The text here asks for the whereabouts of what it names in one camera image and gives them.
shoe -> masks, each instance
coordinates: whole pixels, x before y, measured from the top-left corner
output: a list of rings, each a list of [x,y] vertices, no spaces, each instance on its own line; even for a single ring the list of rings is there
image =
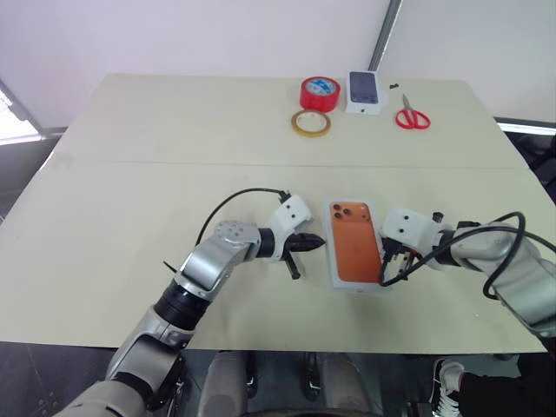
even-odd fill
[[[438,359],[433,368],[433,392],[428,402],[431,403],[433,415],[436,417],[458,417],[460,415],[459,393],[448,391],[442,380],[442,374],[450,367],[458,367],[463,371],[461,364]]]

black shoe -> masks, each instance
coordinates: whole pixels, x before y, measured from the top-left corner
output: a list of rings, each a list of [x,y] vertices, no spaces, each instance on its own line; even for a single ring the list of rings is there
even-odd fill
[[[460,415],[459,393],[457,391],[448,392],[442,386],[440,371],[445,364],[454,362],[438,359],[433,367],[433,391],[428,402],[431,403],[433,415],[437,417],[458,417]]]

table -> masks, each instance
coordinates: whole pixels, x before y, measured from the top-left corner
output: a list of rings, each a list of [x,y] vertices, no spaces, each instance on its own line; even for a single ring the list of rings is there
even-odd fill
[[[354,150],[367,145],[346,122],[348,115],[341,112],[332,115],[334,137],[336,141],[341,137],[348,148],[353,145],[349,152],[329,155],[332,143],[290,137],[286,126],[291,116],[289,108],[295,109],[295,104],[289,96],[284,98],[288,105],[277,105],[285,126],[271,128],[268,122],[268,136],[261,136],[259,148],[250,147],[254,131],[247,135],[246,142],[237,140],[227,148],[227,130],[221,132],[220,126],[201,115],[198,119],[188,116],[187,122],[172,119],[175,123],[165,130],[167,135],[162,132],[150,139],[154,130],[150,131],[151,122],[143,114],[136,122],[142,123],[147,133],[132,128],[132,146],[128,136],[121,136],[118,129],[122,127],[112,106],[120,97],[116,107],[131,120],[128,106],[120,105],[136,102],[143,91],[140,79],[150,94],[155,94],[160,83],[163,95],[171,102],[179,102],[182,91],[177,86],[181,83],[204,83],[206,88],[217,83],[228,85],[229,91],[237,88],[236,83],[253,83],[258,88],[250,91],[267,89],[273,94],[278,91],[276,85],[288,85],[286,91],[299,85],[299,80],[233,78],[196,78],[192,83],[188,77],[166,76],[110,76],[105,80],[0,227],[0,314],[13,317],[0,323],[0,340],[118,346],[168,285],[171,273],[162,260],[179,265],[192,249],[209,211],[224,196],[246,187],[291,189],[302,195],[315,213],[315,222],[309,228],[315,233],[322,234],[322,200],[343,196],[371,200],[380,218],[393,205],[421,213],[440,210],[446,221],[453,223],[486,222],[517,209],[527,216],[530,231],[555,239],[552,202],[476,102],[476,109],[467,114],[482,116],[477,120],[471,117],[467,123],[487,126],[488,135],[480,136],[484,152],[500,156],[493,159],[493,165],[488,166],[487,159],[481,157],[465,164],[462,153],[472,152],[463,146],[453,156],[461,166],[447,166],[443,157],[449,153],[446,148],[458,146],[453,136],[444,138],[446,147],[435,150],[442,157],[430,157],[431,151],[424,152],[422,160],[417,153],[411,159],[405,152],[398,152],[403,155],[403,163],[396,163],[397,156],[392,154],[398,149],[385,140],[384,146],[370,152],[363,163]],[[168,83],[174,85],[175,95],[172,89],[164,88]],[[398,83],[414,91],[412,101],[421,100],[417,94],[424,91],[421,82]],[[431,98],[436,91],[430,89],[434,82],[425,83],[429,92],[421,93],[423,103],[440,100]],[[460,96],[472,97],[465,84],[439,85],[441,94],[453,88],[456,103]],[[129,100],[122,93],[126,89]],[[473,108],[469,96],[467,104]],[[191,102],[198,99],[189,98]],[[102,112],[104,100],[106,109]],[[247,114],[249,100],[241,103],[229,111]],[[160,111],[155,111],[156,106],[147,106],[152,124],[162,126],[169,117],[169,108],[161,104]],[[266,110],[257,113],[253,104],[250,108],[264,118]],[[436,122],[438,116],[422,109]],[[458,116],[462,112],[452,113],[453,123],[457,123],[457,117],[463,120]],[[378,119],[391,118],[393,113],[394,108],[388,107]],[[358,129],[367,134],[367,130],[375,132],[381,123],[387,129],[386,123],[378,119],[362,117],[354,121],[361,123]],[[103,124],[107,136],[94,140]],[[239,122],[228,126],[229,134],[239,137],[239,127]],[[187,138],[192,131],[202,131],[205,139],[184,139],[179,146],[166,146],[172,143],[171,137]],[[409,148],[419,140],[440,141],[434,130],[417,136],[406,133],[398,134],[395,141],[403,142],[405,137]],[[468,142],[474,146],[478,133],[469,134]],[[209,156],[202,152],[208,147],[206,137],[212,137],[213,145],[219,143]],[[376,142],[374,135],[369,137]],[[289,142],[294,138],[301,143],[299,155]],[[322,139],[330,141],[327,136]],[[285,148],[288,154],[278,151],[281,147],[275,144],[279,140],[290,143]],[[263,143],[272,151],[267,152]],[[314,155],[309,144],[318,147]],[[228,150],[228,160],[223,149]],[[376,159],[378,153],[387,161]],[[287,162],[287,156],[293,161]],[[264,223],[277,204],[271,195],[245,195],[225,206],[215,221],[226,218]],[[481,295],[482,275],[457,268],[446,272],[423,268],[409,282],[396,284],[386,294],[347,295],[328,289],[324,248],[301,255],[301,262],[307,274],[299,281],[291,280],[282,263],[258,260],[238,267],[202,318],[189,347],[407,354],[543,350],[509,311]]]

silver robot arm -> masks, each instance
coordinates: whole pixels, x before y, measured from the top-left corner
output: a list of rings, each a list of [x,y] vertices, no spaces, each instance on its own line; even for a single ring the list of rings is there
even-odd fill
[[[217,224],[116,351],[105,381],[84,391],[57,417],[143,417],[147,410],[161,407],[182,374],[181,349],[234,267],[257,257],[282,260],[292,278],[299,278],[290,252],[324,244],[317,235],[296,233],[311,220],[307,204],[293,195],[273,213],[266,228],[244,222]]]
[[[442,245],[449,245],[448,250],[427,260],[430,268],[461,266],[483,272],[489,277],[483,288],[486,296],[500,300],[537,337],[556,336],[556,265],[543,259],[532,241],[523,238],[500,272],[517,236],[514,226],[504,222],[460,222],[454,229],[442,223],[442,217],[435,213],[430,218],[406,208],[388,212],[381,235],[385,248],[395,248],[395,253],[387,254],[387,261],[397,253],[404,253],[408,260],[401,267],[400,276],[412,268],[416,254],[426,257]],[[452,244],[459,236],[460,240]]]

